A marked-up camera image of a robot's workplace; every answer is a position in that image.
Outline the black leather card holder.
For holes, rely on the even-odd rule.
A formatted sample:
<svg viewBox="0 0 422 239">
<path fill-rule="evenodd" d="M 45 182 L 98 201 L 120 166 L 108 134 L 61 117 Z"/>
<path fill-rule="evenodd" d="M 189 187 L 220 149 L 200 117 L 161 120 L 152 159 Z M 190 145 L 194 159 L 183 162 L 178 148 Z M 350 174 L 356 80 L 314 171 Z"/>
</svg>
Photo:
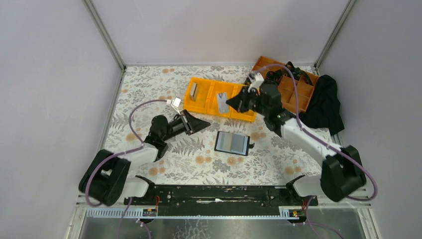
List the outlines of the black leather card holder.
<svg viewBox="0 0 422 239">
<path fill-rule="evenodd" d="M 239 133 L 218 131 L 214 151 L 247 156 L 249 154 L 249 150 L 253 149 L 254 146 L 255 143 L 251 142 L 250 136 Z"/>
</svg>

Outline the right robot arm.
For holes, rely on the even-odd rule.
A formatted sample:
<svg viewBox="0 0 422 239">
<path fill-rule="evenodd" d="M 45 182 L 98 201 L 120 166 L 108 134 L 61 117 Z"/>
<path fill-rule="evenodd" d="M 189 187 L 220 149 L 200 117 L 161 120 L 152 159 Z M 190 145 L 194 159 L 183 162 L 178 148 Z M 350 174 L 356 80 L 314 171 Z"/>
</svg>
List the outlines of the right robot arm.
<svg viewBox="0 0 422 239">
<path fill-rule="evenodd" d="M 357 149 L 351 145 L 329 144 L 314 134 L 282 106 L 281 93 L 276 85 L 262 84 L 259 89 L 244 86 L 226 103 L 239 113 L 252 110 L 262 115 L 270 131 L 298 146 L 321 166 L 319 175 L 301 176 L 290 182 L 295 195 L 325 195 L 339 202 L 366 184 Z"/>
</svg>

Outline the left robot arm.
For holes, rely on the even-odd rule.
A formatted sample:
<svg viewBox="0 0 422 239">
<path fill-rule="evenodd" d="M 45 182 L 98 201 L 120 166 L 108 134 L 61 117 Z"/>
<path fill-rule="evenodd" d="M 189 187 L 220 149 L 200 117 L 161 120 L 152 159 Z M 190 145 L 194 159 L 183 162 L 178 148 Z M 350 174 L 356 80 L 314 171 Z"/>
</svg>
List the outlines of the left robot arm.
<svg viewBox="0 0 422 239">
<path fill-rule="evenodd" d="M 112 206 L 121 197 L 128 198 L 129 192 L 142 197 L 148 183 L 128 183 L 129 170 L 160 160 L 168 150 L 167 140 L 182 133 L 191 135 L 209 126 L 210 122 L 194 117 L 187 110 L 175 115 L 172 121 L 163 115 L 155 116 L 149 134 L 138 148 L 120 153 L 100 150 L 80 180 L 78 189 L 106 206 Z"/>
</svg>

